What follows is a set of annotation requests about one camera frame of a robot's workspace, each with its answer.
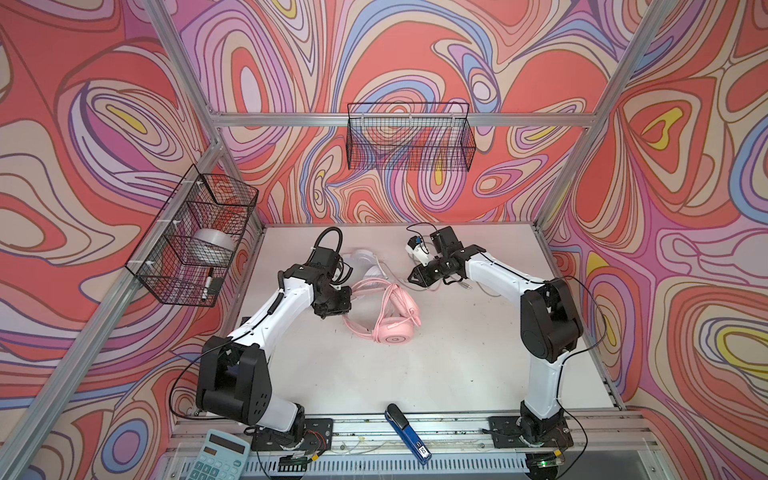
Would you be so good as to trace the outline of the white headphones with grey cable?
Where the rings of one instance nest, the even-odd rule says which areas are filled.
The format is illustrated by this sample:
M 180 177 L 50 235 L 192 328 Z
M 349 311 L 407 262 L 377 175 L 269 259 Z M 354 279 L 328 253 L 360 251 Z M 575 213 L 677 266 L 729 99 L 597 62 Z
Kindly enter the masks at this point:
M 362 280 L 374 278 L 394 282 L 412 292 L 436 292 L 442 286 L 442 283 L 438 282 L 431 287 L 420 287 L 408 283 L 397 275 L 392 276 L 391 269 L 386 264 L 382 263 L 370 250 L 357 249 L 343 253 L 342 260 L 345 265 L 351 269 L 349 279 L 344 282 L 345 286 L 353 286 Z

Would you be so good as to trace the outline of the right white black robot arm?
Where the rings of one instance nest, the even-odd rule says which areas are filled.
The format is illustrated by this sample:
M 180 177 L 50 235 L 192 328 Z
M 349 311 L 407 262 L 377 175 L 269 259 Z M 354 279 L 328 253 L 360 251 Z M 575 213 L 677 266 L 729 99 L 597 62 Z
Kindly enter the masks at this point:
M 516 301 L 523 346 L 531 356 L 528 390 L 520 406 L 518 431 L 531 447 L 543 445 L 565 421 L 561 375 L 584 327 L 567 282 L 545 280 L 506 265 L 478 245 L 464 245 L 450 226 L 428 237 L 415 233 L 406 244 L 415 266 L 409 283 L 430 287 L 470 280 Z

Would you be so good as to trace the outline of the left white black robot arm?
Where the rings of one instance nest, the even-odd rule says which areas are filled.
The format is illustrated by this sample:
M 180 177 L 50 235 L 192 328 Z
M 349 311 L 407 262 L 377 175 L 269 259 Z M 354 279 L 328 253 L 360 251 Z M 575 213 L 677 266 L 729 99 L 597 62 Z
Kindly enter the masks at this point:
M 336 278 L 342 257 L 315 246 L 308 260 L 278 273 L 270 299 L 226 337 L 203 347 L 196 387 L 198 409 L 275 436 L 293 448 L 307 436 L 303 406 L 273 393 L 270 357 L 293 322 L 310 310 L 317 317 L 351 311 L 351 288 Z

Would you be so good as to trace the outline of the pink headphones with cable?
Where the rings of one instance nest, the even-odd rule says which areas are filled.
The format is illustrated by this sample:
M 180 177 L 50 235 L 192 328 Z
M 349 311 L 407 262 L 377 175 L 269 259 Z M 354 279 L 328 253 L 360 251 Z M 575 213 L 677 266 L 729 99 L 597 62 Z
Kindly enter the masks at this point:
M 379 277 L 366 278 L 351 287 L 351 299 L 381 294 L 379 315 L 372 328 L 342 316 L 345 326 L 357 337 L 378 344 L 400 345 L 410 342 L 422 326 L 419 306 L 400 285 Z

